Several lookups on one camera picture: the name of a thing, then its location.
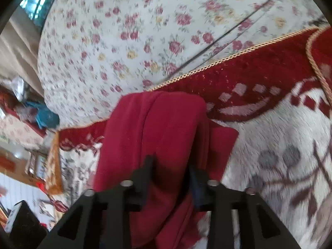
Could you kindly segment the orange patterned cloth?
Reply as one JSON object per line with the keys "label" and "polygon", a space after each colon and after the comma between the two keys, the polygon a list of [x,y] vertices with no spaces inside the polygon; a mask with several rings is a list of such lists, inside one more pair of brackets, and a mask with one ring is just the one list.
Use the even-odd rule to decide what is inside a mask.
{"label": "orange patterned cloth", "polygon": [[57,132],[48,153],[45,173],[46,192],[51,195],[63,193],[59,148],[59,132]]}

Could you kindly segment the wooden cabinet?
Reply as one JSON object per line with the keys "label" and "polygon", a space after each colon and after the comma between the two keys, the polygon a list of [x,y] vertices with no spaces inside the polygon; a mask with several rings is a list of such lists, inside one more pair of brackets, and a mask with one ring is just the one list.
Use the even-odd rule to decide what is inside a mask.
{"label": "wooden cabinet", "polygon": [[1,148],[1,174],[34,187],[45,184],[45,180],[37,175],[37,163],[39,159],[46,159],[47,155],[39,151],[27,152],[27,159],[19,159],[12,152]]}

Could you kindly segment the red and white plush blanket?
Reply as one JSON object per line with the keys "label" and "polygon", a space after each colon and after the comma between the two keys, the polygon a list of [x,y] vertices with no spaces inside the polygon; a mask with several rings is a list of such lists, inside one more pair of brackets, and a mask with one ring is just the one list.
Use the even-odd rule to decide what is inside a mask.
{"label": "red and white plush blanket", "polygon": [[331,246],[331,90],[316,61],[329,28],[264,42],[145,91],[201,96],[239,136],[222,177],[255,189],[301,248]]}

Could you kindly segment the dark red small garment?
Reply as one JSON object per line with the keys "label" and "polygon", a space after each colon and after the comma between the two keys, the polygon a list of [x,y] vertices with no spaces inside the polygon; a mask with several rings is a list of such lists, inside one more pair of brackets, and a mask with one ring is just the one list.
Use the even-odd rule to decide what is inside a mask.
{"label": "dark red small garment", "polygon": [[93,184],[101,192],[154,157],[149,194],[130,218],[135,248],[191,248],[200,239],[190,170],[220,180],[238,131],[208,119],[205,101],[184,92],[144,92],[120,99],[106,122]]}

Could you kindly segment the black television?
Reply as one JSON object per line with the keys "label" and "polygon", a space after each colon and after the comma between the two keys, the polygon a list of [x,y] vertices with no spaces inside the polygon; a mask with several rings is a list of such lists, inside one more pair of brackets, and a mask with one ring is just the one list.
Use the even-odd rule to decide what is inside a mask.
{"label": "black television", "polygon": [[36,249],[48,234],[26,201],[14,205],[5,226],[5,232],[15,248]]}

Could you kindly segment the blue bag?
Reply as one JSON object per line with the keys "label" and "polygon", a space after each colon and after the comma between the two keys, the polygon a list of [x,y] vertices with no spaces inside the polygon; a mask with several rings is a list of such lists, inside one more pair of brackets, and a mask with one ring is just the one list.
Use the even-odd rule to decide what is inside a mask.
{"label": "blue bag", "polygon": [[37,110],[35,121],[40,129],[55,129],[59,125],[59,115],[52,112],[45,104],[32,101],[26,101],[25,104],[26,106]]}

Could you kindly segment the beige curtain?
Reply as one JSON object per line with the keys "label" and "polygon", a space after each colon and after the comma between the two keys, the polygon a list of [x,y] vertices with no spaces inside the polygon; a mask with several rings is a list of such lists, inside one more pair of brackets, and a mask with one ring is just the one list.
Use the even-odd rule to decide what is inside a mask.
{"label": "beige curtain", "polygon": [[39,41],[40,30],[19,6],[1,32],[1,77],[21,77],[43,96],[37,69]]}

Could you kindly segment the white floral bed sheet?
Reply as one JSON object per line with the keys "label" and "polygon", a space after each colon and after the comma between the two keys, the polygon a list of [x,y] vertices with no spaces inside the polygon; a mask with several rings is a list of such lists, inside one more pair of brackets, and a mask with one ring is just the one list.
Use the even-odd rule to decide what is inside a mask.
{"label": "white floral bed sheet", "polygon": [[55,0],[38,51],[60,127],[109,117],[120,97],[323,18],[314,0]]}

